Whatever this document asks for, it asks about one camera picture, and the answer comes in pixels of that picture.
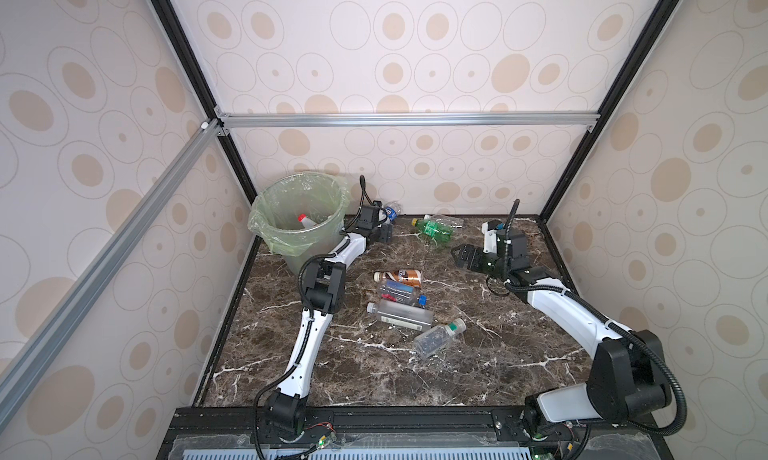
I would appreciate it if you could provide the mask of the white red-capped milk bottle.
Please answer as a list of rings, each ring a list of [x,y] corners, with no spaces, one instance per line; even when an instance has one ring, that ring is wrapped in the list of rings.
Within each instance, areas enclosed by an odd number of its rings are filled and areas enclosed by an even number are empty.
[[[304,229],[312,229],[318,226],[318,223],[312,220],[310,217],[308,217],[305,214],[301,214],[298,216],[298,221],[302,225]]]

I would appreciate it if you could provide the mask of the green soda bottle yellow cap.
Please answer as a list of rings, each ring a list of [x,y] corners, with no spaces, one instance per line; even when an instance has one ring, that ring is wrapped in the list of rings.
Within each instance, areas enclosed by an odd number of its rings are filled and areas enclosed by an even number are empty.
[[[420,233],[423,234],[438,244],[446,244],[452,240],[453,228],[444,225],[433,219],[414,218],[411,221],[411,225]]]

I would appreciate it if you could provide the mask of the clear Pepsi bottle blue cap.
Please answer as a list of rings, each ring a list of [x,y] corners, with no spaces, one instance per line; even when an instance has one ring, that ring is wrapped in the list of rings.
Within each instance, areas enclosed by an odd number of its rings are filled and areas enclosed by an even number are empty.
[[[402,213],[402,206],[400,203],[392,201],[384,205],[384,210],[387,216],[387,221],[389,223],[394,223]]]

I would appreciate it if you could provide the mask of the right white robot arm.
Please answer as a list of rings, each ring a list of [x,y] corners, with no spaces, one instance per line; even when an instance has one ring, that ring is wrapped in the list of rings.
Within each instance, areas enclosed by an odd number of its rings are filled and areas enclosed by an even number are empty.
[[[506,292],[540,311],[590,356],[586,382],[527,397],[522,422],[529,436],[556,424],[631,426],[659,436],[678,433],[688,419],[682,385],[666,364],[660,339],[636,331],[590,305],[544,267],[533,266],[517,211],[482,227],[480,247],[451,250],[457,267],[498,280]]]

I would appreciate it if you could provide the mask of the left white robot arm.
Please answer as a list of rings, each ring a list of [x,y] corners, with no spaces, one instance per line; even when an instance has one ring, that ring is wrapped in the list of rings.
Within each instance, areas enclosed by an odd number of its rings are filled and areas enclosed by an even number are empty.
[[[307,259],[297,274],[301,323],[284,373],[263,387],[254,398],[254,427],[273,429],[285,440],[303,435],[310,381],[323,336],[344,303],[346,273],[370,244],[388,238],[386,213],[379,200],[368,195],[366,178],[357,211],[343,226],[339,244],[326,254]]]

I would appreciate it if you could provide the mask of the green-lined mesh waste bin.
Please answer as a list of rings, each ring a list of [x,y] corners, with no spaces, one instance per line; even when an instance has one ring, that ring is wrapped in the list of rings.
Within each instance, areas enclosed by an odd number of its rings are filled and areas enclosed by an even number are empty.
[[[296,274],[310,257],[326,254],[342,242],[350,202],[345,179],[317,172],[298,173],[277,181],[255,198],[247,227]],[[298,221],[301,214],[318,226],[304,229]]]

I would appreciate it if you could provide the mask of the clear crushed bottle blue cap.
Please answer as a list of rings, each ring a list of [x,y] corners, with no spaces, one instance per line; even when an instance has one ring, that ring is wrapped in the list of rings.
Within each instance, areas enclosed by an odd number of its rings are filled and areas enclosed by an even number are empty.
[[[425,308],[427,297],[416,287],[385,279],[378,283],[378,293],[388,301]]]

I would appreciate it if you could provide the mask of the brown Nescafe bottle near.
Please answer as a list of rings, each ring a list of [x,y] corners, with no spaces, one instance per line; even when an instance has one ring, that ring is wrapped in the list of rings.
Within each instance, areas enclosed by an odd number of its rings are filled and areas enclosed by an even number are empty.
[[[415,269],[377,271],[373,274],[373,279],[376,282],[391,280],[414,288],[421,288],[423,283],[422,272]]]

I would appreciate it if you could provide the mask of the clear square bottle white cap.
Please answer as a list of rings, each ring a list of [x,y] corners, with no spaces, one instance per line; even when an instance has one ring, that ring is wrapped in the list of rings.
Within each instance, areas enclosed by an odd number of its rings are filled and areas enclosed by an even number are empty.
[[[432,311],[389,300],[368,303],[367,312],[378,321],[419,332],[425,332],[435,324]]]

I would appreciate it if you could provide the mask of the clear small bottle green-white cap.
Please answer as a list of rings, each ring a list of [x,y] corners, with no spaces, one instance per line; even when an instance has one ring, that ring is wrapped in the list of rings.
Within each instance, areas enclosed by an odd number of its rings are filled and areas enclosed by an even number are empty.
[[[413,350],[420,358],[429,358],[449,345],[456,336],[466,330],[461,318],[445,325],[436,325],[414,339]]]

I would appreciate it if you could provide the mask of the horizontal aluminium rail back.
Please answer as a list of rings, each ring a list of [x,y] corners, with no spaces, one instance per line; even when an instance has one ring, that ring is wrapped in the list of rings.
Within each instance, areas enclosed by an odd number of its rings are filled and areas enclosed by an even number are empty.
[[[513,125],[584,125],[597,123],[598,112],[437,112],[338,114],[223,114],[220,121],[233,128],[448,127]]]

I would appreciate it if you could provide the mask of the diagonal aluminium rail left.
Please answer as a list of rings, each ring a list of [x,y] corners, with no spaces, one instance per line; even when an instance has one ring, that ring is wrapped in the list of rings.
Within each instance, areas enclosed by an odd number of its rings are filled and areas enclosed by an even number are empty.
[[[206,127],[196,132],[3,374],[2,429],[7,428],[222,125],[220,119],[209,119]]]

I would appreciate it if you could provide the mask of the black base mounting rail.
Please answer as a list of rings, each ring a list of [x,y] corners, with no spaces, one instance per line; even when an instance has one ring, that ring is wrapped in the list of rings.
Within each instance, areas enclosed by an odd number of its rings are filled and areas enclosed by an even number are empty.
[[[177,410],[161,442],[160,459],[194,448],[257,455],[305,451],[325,439],[326,452],[406,447],[434,454],[440,447],[519,446],[555,459],[669,459],[666,442],[631,427],[592,421],[546,424],[521,406],[307,407],[296,414],[271,408],[186,407]]]

